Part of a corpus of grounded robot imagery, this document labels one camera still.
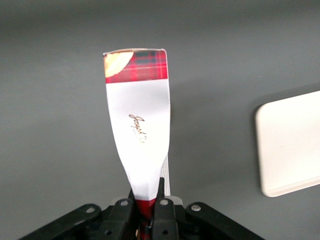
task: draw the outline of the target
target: white strip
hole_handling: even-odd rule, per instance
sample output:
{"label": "white strip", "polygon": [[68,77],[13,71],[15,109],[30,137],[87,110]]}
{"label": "white strip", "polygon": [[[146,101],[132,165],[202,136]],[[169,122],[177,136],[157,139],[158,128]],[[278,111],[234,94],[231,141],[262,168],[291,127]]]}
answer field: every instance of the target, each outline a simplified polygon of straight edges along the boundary
{"label": "white strip", "polygon": [[163,165],[162,165],[162,170],[161,170],[161,175],[160,177],[164,178],[164,195],[165,196],[170,196],[170,178],[169,178],[169,163],[168,163],[168,155],[165,156]]}

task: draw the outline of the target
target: paper packaging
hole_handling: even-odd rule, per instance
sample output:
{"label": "paper packaging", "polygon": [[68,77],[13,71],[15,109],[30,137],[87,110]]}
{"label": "paper packaging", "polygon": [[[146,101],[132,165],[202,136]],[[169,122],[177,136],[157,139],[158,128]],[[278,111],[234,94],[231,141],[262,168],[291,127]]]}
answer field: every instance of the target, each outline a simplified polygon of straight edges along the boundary
{"label": "paper packaging", "polygon": [[113,136],[141,214],[152,218],[170,139],[170,93],[164,49],[103,54]]}

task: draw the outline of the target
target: gray table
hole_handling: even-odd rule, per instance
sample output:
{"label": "gray table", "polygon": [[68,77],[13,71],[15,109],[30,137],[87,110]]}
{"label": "gray table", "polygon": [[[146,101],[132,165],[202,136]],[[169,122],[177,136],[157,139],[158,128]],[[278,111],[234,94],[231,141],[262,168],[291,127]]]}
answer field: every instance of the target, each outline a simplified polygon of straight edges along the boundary
{"label": "gray table", "polygon": [[0,2],[0,236],[15,240],[129,183],[102,53],[165,48],[171,193],[267,240],[320,239],[320,187],[262,194],[255,109],[320,90],[319,1]]}

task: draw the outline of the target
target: red tartan pattern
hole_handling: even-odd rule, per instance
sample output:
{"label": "red tartan pattern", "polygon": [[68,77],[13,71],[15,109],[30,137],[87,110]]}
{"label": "red tartan pattern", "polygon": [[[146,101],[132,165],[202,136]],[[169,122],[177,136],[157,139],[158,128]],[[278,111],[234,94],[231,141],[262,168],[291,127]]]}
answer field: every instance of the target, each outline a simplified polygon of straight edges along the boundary
{"label": "red tartan pattern", "polygon": [[166,51],[142,50],[133,53],[118,74],[105,78],[106,84],[168,79]]}

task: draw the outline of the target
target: black plastic mount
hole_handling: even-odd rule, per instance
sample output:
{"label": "black plastic mount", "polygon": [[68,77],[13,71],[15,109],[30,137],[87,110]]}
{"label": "black plastic mount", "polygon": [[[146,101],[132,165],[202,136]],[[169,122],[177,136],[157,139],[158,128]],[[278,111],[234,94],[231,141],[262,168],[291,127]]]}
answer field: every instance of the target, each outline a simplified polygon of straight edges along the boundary
{"label": "black plastic mount", "polygon": [[[130,192],[101,211],[83,205],[20,240],[135,240],[141,216]],[[150,240],[263,240],[252,231],[216,211],[195,202],[184,208],[164,196],[160,179],[154,205]]]}

